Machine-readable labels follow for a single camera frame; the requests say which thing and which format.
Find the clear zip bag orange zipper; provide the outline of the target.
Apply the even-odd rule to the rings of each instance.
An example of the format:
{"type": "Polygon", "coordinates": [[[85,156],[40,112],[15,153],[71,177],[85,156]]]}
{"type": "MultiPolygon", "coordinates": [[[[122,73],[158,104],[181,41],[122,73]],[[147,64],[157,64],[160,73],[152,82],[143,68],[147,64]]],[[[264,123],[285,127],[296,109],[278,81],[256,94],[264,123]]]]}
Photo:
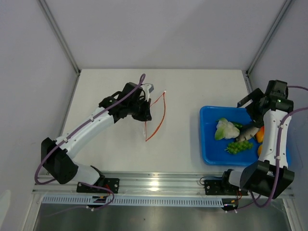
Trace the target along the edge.
{"type": "Polygon", "coordinates": [[[167,114],[166,90],[160,92],[160,95],[150,103],[151,121],[144,122],[143,135],[145,142],[153,138],[162,128],[167,114]]]}

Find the grey toy fish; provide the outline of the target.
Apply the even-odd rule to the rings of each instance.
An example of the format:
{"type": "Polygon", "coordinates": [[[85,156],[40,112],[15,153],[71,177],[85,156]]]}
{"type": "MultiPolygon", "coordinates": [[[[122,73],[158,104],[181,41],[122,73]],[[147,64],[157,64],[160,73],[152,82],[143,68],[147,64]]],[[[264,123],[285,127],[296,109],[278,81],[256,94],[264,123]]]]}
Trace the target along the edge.
{"type": "Polygon", "coordinates": [[[259,131],[259,128],[257,127],[243,128],[240,131],[239,136],[236,137],[235,140],[236,142],[248,141],[251,138],[253,138],[257,134],[258,131],[259,131]]]}

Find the white toy cauliflower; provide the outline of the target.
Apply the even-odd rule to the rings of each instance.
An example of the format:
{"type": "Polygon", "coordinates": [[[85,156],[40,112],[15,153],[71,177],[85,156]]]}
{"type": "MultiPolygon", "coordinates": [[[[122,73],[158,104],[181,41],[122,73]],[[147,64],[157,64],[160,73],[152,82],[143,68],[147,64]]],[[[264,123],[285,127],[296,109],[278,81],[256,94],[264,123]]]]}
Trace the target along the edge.
{"type": "Polygon", "coordinates": [[[215,140],[234,139],[240,135],[240,130],[230,121],[225,118],[218,120],[214,135],[215,140]]]}

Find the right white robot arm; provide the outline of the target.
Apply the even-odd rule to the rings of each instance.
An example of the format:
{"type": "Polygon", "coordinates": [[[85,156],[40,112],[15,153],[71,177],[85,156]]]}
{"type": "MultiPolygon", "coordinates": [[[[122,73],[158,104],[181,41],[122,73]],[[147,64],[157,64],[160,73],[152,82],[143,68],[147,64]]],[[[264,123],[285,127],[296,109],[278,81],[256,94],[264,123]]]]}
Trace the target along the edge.
{"type": "Polygon", "coordinates": [[[246,107],[256,127],[264,127],[262,151],[258,160],[243,171],[228,169],[222,175],[220,190],[231,194],[237,188],[258,193],[269,199],[277,198],[294,180],[294,172],[288,170],[286,139],[290,113],[294,103],[288,99],[288,87],[267,87],[265,92],[254,90],[238,102],[246,107]]]}

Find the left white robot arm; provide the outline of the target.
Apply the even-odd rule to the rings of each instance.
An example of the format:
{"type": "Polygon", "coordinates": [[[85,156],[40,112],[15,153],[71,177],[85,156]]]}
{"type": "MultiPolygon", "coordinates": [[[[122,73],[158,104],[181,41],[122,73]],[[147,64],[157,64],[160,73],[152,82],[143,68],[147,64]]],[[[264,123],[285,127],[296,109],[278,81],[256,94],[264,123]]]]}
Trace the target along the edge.
{"type": "Polygon", "coordinates": [[[100,192],[104,188],[102,173],[94,166],[74,162],[74,158],[92,138],[120,119],[131,116],[141,122],[150,121],[153,90],[153,84],[129,82],[122,91],[104,98],[81,125],[55,140],[46,138],[42,141],[42,166],[60,184],[75,180],[86,183],[93,192],[100,192]]]}

